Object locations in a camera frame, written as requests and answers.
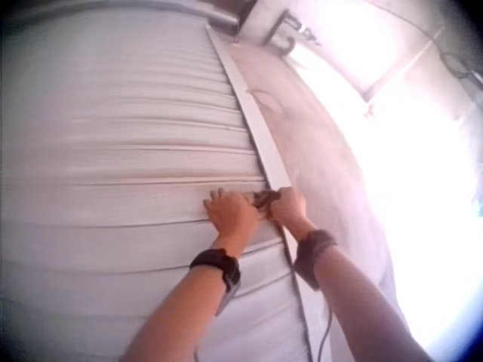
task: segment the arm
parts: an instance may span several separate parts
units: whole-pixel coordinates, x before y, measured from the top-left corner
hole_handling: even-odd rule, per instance
[[[239,258],[258,221],[257,209],[242,194],[220,189],[204,200],[208,216],[218,230],[212,248],[224,248]],[[191,269],[154,311],[122,358],[123,362],[185,361],[213,319],[226,285],[218,268]]]
[[[272,215],[303,243],[317,229],[306,217],[305,199],[292,188],[280,192],[280,199],[272,203]],[[326,249],[314,272],[356,361],[430,360],[384,295],[339,247]]]

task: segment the black wrist strap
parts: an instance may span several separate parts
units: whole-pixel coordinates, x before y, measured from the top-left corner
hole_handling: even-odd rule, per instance
[[[310,232],[298,245],[294,269],[313,290],[320,289],[314,272],[315,262],[326,249],[333,246],[337,246],[337,242],[324,230]]]
[[[241,273],[238,260],[226,255],[225,249],[208,249],[200,252],[191,262],[189,268],[194,268],[197,265],[214,266],[221,270],[227,293],[240,282]]]

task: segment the forearm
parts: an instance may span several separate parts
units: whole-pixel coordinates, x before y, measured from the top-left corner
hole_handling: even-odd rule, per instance
[[[285,226],[302,243],[316,230],[307,218]],[[320,255],[314,272],[356,361],[429,360],[384,295],[338,247]]]
[[[123,362],[185,361],[217,312],[226,285],[222,271],[196,266],[149,317]]]

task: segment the pipe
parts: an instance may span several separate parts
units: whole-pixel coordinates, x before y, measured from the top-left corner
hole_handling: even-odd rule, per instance
[[[55,2],[18,11],[6,19],[5,24],[7,27],[15,27],[43,20],[46,17],[97,8],[146,8],[178,11],[180,13],[206,17],[220,25],[234,26],[238,24],[238,16],[217,9],[213,5],[202,2],[179,2],[176,0],[71,0]]]

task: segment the black cable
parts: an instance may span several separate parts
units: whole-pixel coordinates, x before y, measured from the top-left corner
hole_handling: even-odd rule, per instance
[[[322,351],[324,350],[324,344],[325,341],[327,340],[327,337],[329,336],[329,331],[331,330],[331,325],[332,325],[332,319],[334,318],[334,313],[332,312],[331,307],[328,305],[329,309],[329,319],[327,321],[327,326],[325,327],[325,332],[324,336],[322,337],[322,341],[320,341],[320,347],[318,348],[318,357],[317,361],[321,362],[322,360]]]

